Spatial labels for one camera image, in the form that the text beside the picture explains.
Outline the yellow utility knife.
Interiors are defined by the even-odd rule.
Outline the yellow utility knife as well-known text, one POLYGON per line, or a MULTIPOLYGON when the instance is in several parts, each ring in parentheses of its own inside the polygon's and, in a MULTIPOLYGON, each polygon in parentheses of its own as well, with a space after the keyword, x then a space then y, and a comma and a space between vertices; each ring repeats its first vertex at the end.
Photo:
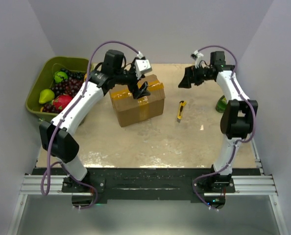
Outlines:
POLYGON ((179 108, 178 108, 178 112, 177 112, 177 122, 180 122, 183 116, 183 110, 184 107, 186 106, 187 102, 184 100, 181 100, 179 102, 179 108))

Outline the taped cardboard express box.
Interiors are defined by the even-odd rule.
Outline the taped cardboard express box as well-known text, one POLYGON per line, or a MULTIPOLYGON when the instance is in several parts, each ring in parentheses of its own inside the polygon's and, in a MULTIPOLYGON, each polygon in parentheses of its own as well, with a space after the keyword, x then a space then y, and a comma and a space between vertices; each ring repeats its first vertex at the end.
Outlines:
POLYGON ((163 114, 166 98, 164 84, 152 74, 138 82, 138 86, 145 81, 148 82, 150 95, 139 99, 134 99, 124 85, 116 85, 109 91, 120 127, 127 127, 163 114))

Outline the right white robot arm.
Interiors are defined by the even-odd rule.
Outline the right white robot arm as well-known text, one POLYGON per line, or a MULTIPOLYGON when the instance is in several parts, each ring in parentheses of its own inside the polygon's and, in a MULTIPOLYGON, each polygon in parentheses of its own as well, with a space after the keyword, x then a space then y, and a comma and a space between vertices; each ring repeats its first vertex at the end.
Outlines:
POLYGON ((224 180, 220 176, 232 173, 232 163, 240 145, 253 138, 258 110, 258 102, 251 100, 237 81, 237 65, 226 63, 226 51, 222 48, 220 51, 211 52, 210 64, 205 67, 200 65, 203 60, 201 51, 193 52, 191 58, 195 64, 185 68, 184 77, 178 85, 179 88, 189 89, 192 85, 199 86, 205 81, 213 80, 219 85, 227 101, 220 120, 223 134, 220 156, 213 164, 213 171, 206 174, 206 177, 210 177, 207 187, 212 192, 219 192, 224 187, 224 180))

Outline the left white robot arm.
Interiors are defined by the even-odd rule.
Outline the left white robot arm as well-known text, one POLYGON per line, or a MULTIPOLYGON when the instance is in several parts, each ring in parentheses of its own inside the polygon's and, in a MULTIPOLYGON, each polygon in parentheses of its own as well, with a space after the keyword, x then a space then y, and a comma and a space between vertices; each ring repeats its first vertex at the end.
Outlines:
POLYGON ((122 67, 123 60, 122 52, 108 50, 101 69, 89 73, 89 81, 83 83, 67 107, 52 121, 43 121, 39 127, 43 149, 49 156, 62 162, 63 167, 74 177, 73 187, 79 192, 85 192, 90 187, 90 180, 86 177, 87 169, 78 157, 79 144, 73 138, 81 121, 116 85, 126 85, 134 99, 150 95, 147 82, 138 86, 145 74, 152 71, 149 60, 138 53, 129 70, 122 67))

